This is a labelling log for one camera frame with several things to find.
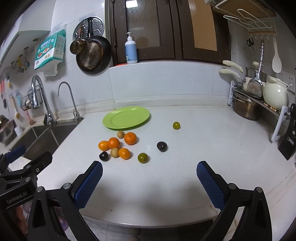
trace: plate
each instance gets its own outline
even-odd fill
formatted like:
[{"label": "plate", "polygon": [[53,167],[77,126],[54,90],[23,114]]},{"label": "plate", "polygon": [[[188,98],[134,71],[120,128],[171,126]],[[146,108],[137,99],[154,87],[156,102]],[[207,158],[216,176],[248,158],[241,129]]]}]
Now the plate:
[{"label": "plate", "polygon": [[149,110],[138,106],[123,107],[114,110],[103,118],[103,125],[111,129],[124,129],[137,126],[150,116]]}]

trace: dark purple fruit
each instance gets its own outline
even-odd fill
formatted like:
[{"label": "dark purple fruit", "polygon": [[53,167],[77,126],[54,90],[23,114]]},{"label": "dark purple fruit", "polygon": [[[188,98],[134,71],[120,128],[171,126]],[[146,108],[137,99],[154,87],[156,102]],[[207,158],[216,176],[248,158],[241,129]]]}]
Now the dark purple fruit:
[{"label": "dark purple fruit", "polygon": [[100,155],[99,155],[99,158],[102,160],[102,161],[108,161],[109,159],[109,155],[106,151],[103,151]]},{"label": "dark purple fruit", "polygon": [[157,148],[161,151],[161,152],[165,152],[168,149],[168,146],[165,142],[160,141],[157,143]]}]

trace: soap bottle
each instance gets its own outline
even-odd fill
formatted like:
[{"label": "soap bottle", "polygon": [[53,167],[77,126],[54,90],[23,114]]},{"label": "soap bottle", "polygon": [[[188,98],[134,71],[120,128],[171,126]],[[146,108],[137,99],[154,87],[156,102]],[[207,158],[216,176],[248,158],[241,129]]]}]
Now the soap bottle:
[{"label": "soap bottle", "polygon": [[126,47],[126,61],[128,64],[135,64],[138,62],[136,42],[131,37],[131,32],[128,32],[128,40],[125,43]]}]

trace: white ceramic pot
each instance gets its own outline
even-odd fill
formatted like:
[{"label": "white ceramic pot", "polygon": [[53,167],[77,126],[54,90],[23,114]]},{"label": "white ceramic pot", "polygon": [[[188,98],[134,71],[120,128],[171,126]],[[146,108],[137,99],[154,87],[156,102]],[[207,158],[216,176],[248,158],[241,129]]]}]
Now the white ceramic pot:
[{"label": "white ceramic pot", "polygon": [[276,110],[281,110],[283,105],[289,105],[288,85],[280,79],[267,76],[267,82],[263,89],[264,101]]},{"label": "white ceramic pot", "polygon": [[244,92],[247,92],[247,87],[248,87],[248,83],[249,83],[250,80],[251,80],[251,78],[246,77],[246,82],[243,81],[242,89],[243,89]]}]

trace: black frying pan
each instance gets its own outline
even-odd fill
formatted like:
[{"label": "black frying pan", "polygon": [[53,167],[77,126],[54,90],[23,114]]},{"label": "black frying pan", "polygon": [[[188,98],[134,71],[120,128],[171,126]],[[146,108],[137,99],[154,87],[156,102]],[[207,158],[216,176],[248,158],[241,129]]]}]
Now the black frying pan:
[{"label": "black frying pan", "polygon": [[88,18],[88,39],[85,51],[76,55],[78,67],[86,74],[102,72],[111,60],[111,45],[102,36],[93,36],[92,17]]}]

